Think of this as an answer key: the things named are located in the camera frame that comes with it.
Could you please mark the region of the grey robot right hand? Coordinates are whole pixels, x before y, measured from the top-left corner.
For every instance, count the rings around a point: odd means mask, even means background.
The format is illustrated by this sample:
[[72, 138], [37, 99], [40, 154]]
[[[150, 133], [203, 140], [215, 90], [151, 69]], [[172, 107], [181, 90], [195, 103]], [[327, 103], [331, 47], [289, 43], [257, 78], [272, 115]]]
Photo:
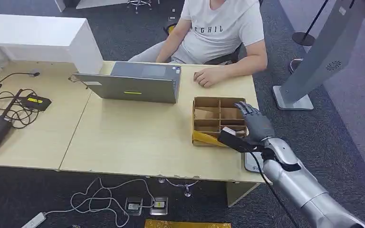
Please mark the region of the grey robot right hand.
[[235, 103], [234, 106], [242, 112], [249, 130], [247, 140], [251, 144], [262, 145], [264, 140], [275, 137], [271, 121], [260, 110], [243, 101]]

